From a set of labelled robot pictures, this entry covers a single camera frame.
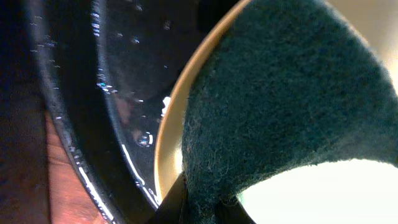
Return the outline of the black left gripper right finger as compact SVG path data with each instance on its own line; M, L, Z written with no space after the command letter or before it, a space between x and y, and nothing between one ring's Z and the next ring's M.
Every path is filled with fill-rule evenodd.
M255 224L237 197L221 200L216 206L217 224Z

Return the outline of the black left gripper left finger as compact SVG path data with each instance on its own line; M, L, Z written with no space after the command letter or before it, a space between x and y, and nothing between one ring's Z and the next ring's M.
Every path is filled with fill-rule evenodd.
M182 172L172 188L163 199L154 215L146 224L186 224L187 223L188 189Z

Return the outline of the green yellow sponge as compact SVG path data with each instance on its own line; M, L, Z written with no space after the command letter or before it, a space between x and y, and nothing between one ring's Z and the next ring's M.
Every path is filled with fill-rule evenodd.
M349 159L397 164L387 70L323 1L253 1L191 87L182 138L190 223L273 175Z

